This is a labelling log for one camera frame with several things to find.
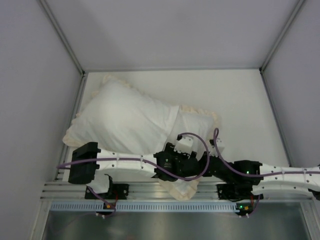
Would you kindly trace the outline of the white pillow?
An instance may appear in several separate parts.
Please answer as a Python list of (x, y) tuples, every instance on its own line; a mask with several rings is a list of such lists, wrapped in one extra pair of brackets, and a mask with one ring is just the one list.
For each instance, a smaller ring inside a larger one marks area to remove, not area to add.
[(97, 142), (125, 154), (156, 153), (163, 149), (178, 112), (179, 106), (111, 78), (72, 121), (63, 142), (70, 147)]

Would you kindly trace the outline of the white pillowcase with cream ruffle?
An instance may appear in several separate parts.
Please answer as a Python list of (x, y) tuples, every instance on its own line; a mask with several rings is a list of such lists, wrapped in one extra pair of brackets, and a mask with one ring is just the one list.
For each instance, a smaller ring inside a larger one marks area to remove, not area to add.
[[(80, 111), (76, 114), (76, 117), (86, 107), (86, 105), (92, 100), (92, 98), (98, 93), (100, 88), (105, 84), (106, 80), (108, 79), (118, 80), (122, 84), (128, 87), (136, 89), (133, 86), (131, 86), (128, 82), (122, 79), (118, 79), (112, 75), (106, 75), (104, 79), (101, 81), (99, 89), (91, 93), (91, 96), (89, 97), (89, 99), (84, 103), (84, 105), (80, 108)], [(212, 111), (207, 111), (200, 108), (194, 108), (187, 105), (175, 105), (175, 104), (170, 104), (170, 105), (179, 106), (179, 110), (178, 110), (176, 120), (174, 122), (173, 129), (169, 134), (169, 137), (167, 138), (166, 142), (164, 143), (164, 146), (167, 143), (174, 143), (177, 139), (177, 136), (181, 133), (186, 133), (186, 132), (193, 133), (194, 142), (196, 145), (194, 152), (196, 152), (198, 156), (201, 156), (205, 151), (203, 141), (210, 140), (211, 137), (213, 136), (214, 129), (218, 126), (217, 115)]]

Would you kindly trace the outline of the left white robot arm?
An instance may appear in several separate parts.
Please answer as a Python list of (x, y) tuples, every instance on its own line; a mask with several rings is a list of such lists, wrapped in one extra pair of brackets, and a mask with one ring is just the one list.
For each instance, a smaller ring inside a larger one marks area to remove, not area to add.
[(112, 192), (112, 177), (139, 174), (147, 178), (175, 182), (177, 177), (195, 177), (200, 165), (195, 153), (179, 153), (167, 143), (164, 150), (147, 155), (116, 153), (88, 142), (72, 152), (68, 182), (86, 185), (97, 194)]

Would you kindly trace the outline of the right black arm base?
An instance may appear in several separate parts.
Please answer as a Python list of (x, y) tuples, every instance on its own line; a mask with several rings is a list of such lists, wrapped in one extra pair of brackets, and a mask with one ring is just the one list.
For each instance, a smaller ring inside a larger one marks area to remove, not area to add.
[(252, 187), (250, 185), (223, 183), (217, 184), (216, 188), (220, 200), (238, 202), (251, 199)]

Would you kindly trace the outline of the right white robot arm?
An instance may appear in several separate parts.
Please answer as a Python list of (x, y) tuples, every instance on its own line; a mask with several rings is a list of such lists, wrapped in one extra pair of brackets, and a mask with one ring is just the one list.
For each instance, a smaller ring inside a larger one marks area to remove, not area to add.
[(203, 176), (223, 181), (217, 185), (220, 200), (256, 200), (265, 194), (297, 194), (320, 199), (319, 166), (280, 167), (251, 160), (226, 162), (210, 156)]

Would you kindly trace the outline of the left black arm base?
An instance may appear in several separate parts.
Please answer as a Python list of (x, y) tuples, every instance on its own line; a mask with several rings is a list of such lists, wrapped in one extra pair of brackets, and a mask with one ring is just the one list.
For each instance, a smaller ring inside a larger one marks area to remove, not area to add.
[[(97, 195), (105, 200), (126, 200), (129, 194), (129, 184), (114, 183), (111, 190), (105, 193), (98, 193)], [(86, 200), (97, 200), (98, 198), (87, 187), (84, 198)]]

